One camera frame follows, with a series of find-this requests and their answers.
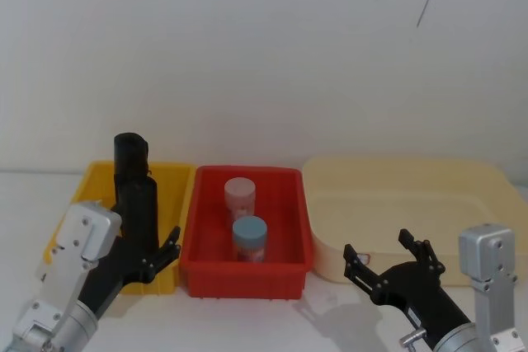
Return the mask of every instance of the plastic container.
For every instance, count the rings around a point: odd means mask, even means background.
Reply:
[[[257,216],[242,216],[233,223],[236,260],[262,263],[266,258],[267,225]]]
[[[238,218],[255,213],[256,190],[255,183],[245,177],[234,177],[225,183],[225,204],[229,209],[228,227],[231,228]]]
[[[495,167],[424,158],[316,157],[303,168],[314,244],[314,269],[334,282],[343,276],[345,244],[381,273],[413,260],[398,242],[400,228],[429,239],[446,273],[442,284],[466,285],[458,236],[482,223],[516,233],[516,272],[528,267],[528,205]]]
[[[180,226],[179,244],[185,235],[187,212],[191,202],[195,167],[171,162],[150,162],[152,178],[158,183],[158,237],[163,243],[175,226]],[[114,189],[114,162],[93,162],[87,169],[72,202],[100,200],[105,208],[111,208],[116,201]],[[46,251],[45,260],[50,262],[51,247],[55,235]],[[179,282],[179,260],[160,272],[151,284],[129,284],[125,294],[171,294]]]
[[[257,186],[255,214],[266,220],[266,259],[239,262],[233,257],[225,182],[247,177]],[[303,182],[295,169],[201,167],[196,172],[182,273],[192,297],[300,298],[312,267],[312,245]]]

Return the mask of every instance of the blue lid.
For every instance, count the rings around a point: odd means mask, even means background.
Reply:
[[[233,241],[246,249],[258,249],[266,245],[267,225],[257,216],[242,216],[233,223]]]

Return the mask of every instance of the pink lid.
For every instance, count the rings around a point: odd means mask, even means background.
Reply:
[[[249,205],[255,200],[257,187],[245,177],[235,177],[225,183],[225,203],[230,209]]]

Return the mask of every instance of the white wall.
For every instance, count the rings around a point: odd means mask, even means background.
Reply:
[[[0,168],[318,153],[528,163],[528,1],[0,0]]]

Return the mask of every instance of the jar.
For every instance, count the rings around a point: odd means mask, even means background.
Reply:
[[[257,187],[253,181],[245,177],[235,177],[224,185],[225,204],[229,209],[227,225],[233,226],[233,222],[242,216],[251,216],[255,213],[255,198]]]
[[[252,263],[266,257],[267,225],[257,216],[243,216],[233,223],[235,259]]]

